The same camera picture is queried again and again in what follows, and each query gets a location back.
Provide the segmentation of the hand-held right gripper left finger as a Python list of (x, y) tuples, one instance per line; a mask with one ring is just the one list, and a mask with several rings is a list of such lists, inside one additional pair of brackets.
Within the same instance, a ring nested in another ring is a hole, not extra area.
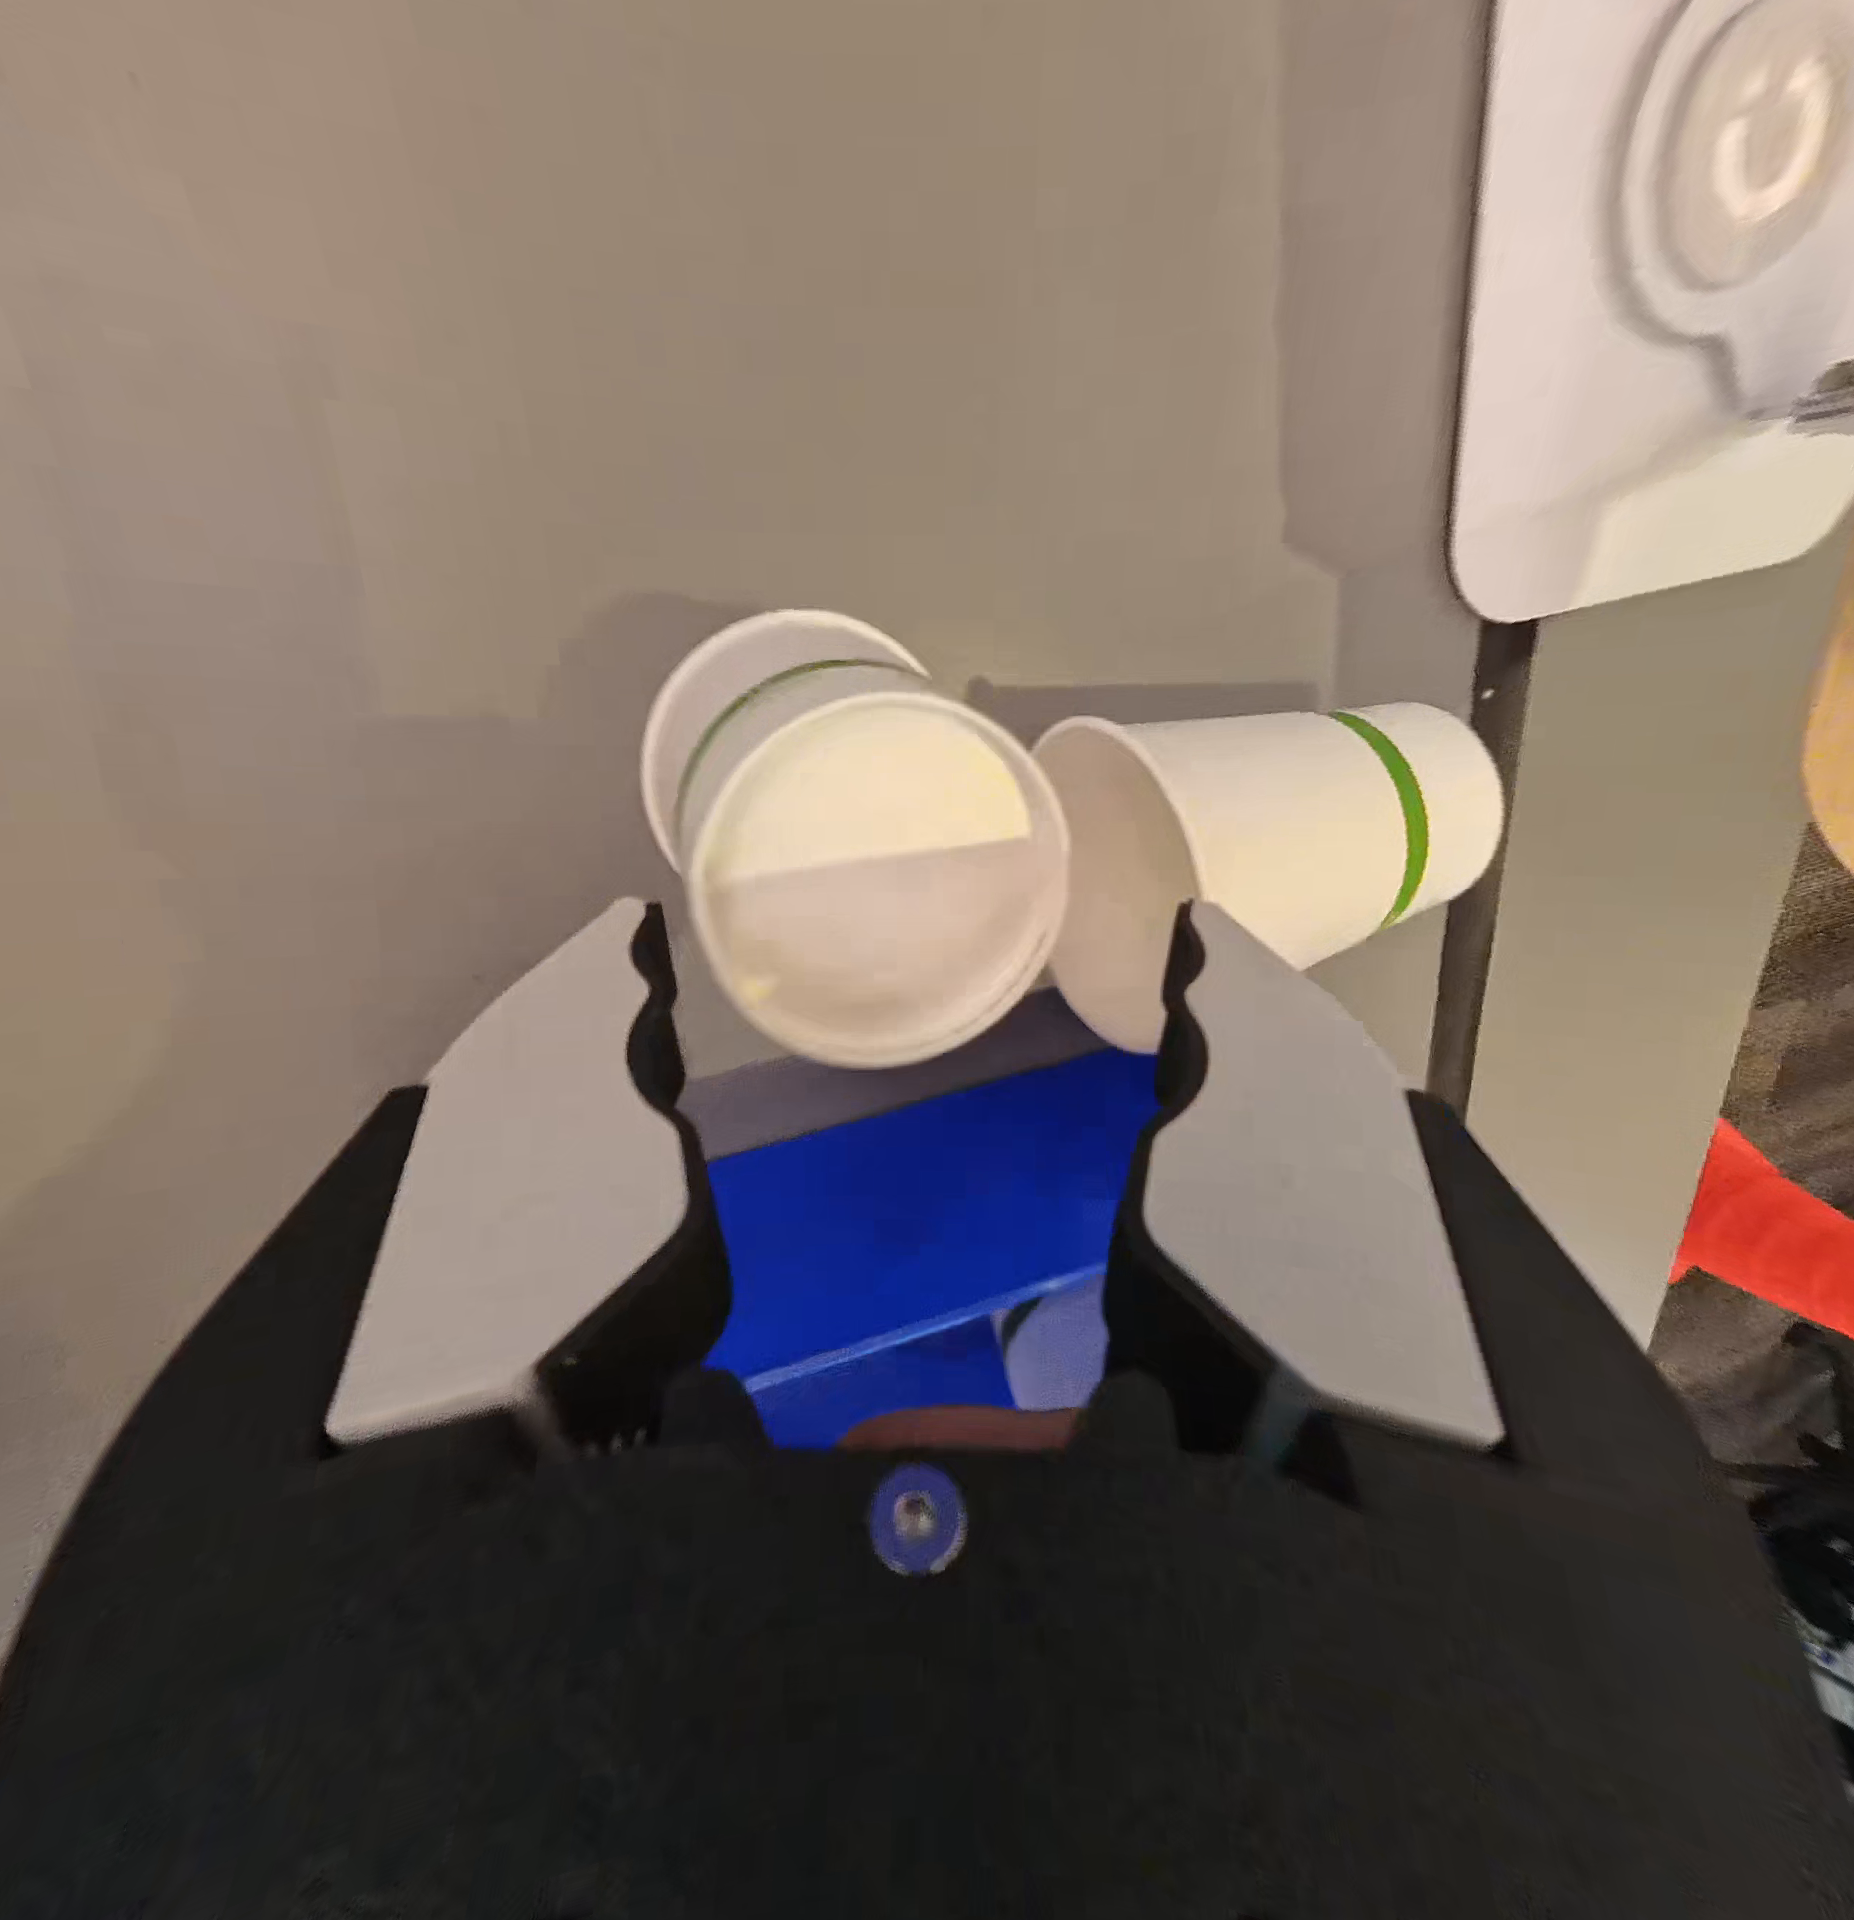
[(682, 1111), (663, 910), (621, 899), (428, 1070), (323, 1431), (504, 1415), (572, 1451), (658, 1435), (731, 1277)]

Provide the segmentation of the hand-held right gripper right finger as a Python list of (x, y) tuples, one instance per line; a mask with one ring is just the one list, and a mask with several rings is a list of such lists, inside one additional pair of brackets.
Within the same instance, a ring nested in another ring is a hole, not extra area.
[(1153, 1117), (1106, 1269), (1108, 1367), (1184, 1453), (1281, 1464), (1318, 1420), (1505, 1438), (1405, 1081), (1213, 902), (1174, 913)]

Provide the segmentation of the white paper cup green band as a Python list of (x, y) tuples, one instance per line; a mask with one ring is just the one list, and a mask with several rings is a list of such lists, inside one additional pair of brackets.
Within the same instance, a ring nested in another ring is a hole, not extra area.
[(1075, 715), (1034, 764), (1068, 830), (1054, 988), (1108, 1046), (1159, 1045), (1171, 928), (1212, 902), (1298, 971), (1445, 907), (1492, 864), (1490, 749), (1428, 705), (1120, 723)]
[(994, 1333), (1015, 1410), (1084, 1408), (1106, 1371), (1103, 1275), (1042, 1291), (998, 1315)]
[(639, 794), (713, 979), (799, 1058), (950, 1053), (1054, 952), (1054, 785), (859, 618), (758, 611), (692, 646), (651, 701)]

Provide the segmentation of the blue plastic bin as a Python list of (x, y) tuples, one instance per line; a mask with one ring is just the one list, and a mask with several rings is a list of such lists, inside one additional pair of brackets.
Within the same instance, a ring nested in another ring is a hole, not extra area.
[(707, 1168), (731, 1309), (707, 1367), (769, 1438), (1011, 1406), (994, 1318), (1103, 1275), (1153, 1059), (1091, 1051)]

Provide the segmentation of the orange traffic cone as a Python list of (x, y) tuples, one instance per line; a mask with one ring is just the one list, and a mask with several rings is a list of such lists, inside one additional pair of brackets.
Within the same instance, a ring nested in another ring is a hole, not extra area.
[(1703, 1274), (1854, 1341), (1854, 1218), (1715, 1118), (1668, 1283)]

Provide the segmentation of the white sign stand base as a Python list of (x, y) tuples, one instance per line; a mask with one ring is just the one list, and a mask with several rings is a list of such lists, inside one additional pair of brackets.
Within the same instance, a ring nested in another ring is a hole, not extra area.
[(1493, 622), (1779, 566), (1854, 438), (1854, 2), (1492, 6), (1450, 577)]

